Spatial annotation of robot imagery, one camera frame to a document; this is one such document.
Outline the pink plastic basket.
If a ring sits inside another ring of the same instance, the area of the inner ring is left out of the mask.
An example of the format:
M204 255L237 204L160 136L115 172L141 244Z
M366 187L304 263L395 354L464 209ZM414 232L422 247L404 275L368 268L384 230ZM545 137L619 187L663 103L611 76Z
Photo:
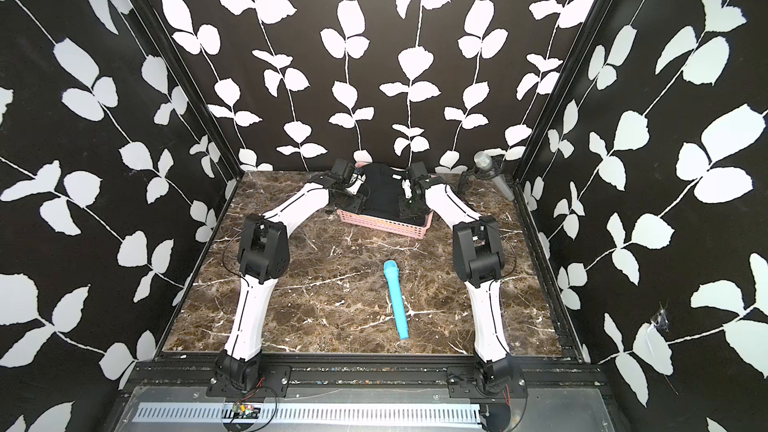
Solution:
M367 164L374 163L374 162L357 162L355 164L355 167L357 169L357 174L360 174L359 169ZM405 192L405 196L409 196L410 192L408 190L408 176L407 173L404 170L401 170L405 174L405 178L403 180L403 189ZM403 223L403 222L397 222L393 220L368 216L368 215L362 215L360 213L360 209L362 206L362 201L364 200L364 196L359 194L354 197L344 196L344 197L338 197L338 198L332 198L333 205L336 209L337 215L341 219L342 222L365 227L369 229L374 229L378 231L384 231L388 233L393 233L396 235L406 236L410 238L415 239L422 239L425 235L427 230L432 224L432 219L434 212L432 211L425 219L423 219L423 222L419 225L413 225L409 223ZM401 214L403 215L403 199L400 200L400 210Z

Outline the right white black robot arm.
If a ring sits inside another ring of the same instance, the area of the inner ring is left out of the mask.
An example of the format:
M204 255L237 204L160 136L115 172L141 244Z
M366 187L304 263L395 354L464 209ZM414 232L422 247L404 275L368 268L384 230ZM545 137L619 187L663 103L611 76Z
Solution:
M505 255L498 222L467 205L442 178L418 162L406 169L412 197L436 212L452 231L453 265L472 307L478 388L485 395L515 383L515 364L502 321Z

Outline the black t-shirt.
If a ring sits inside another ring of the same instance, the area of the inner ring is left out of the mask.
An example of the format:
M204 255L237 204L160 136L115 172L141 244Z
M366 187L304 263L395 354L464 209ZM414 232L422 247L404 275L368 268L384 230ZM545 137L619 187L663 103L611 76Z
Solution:
M370 163L359 169L364 182L358 193L364 196L360 213L397 222L419 225L423 217L401 214L400 200L405 199L405 174L383 163Z

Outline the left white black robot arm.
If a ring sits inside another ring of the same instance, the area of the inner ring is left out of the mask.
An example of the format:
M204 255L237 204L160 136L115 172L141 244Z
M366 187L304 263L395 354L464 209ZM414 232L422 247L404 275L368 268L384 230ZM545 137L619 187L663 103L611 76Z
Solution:
M312 176L282 204L244 220L237 260L240 293L232 329L215 361L215 377L239 392L261 380L262 332L271 295L290 263L290 235L311 215L347 195L356 182L354 169Z

